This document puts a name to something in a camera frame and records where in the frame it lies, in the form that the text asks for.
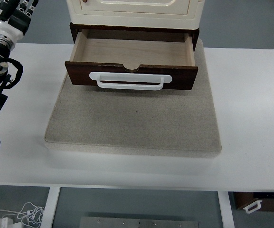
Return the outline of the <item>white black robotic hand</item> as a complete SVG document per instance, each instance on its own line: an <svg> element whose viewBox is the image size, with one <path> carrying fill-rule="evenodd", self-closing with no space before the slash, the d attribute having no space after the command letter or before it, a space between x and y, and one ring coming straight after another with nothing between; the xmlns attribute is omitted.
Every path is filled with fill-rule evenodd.
<svg viewBox="0 0 274 228"><path fill-rule="evenodd" d="M12 50L22 39L31 23L31 16L38 4L34 0L3 0L0 2L0 43Z"/></svg>

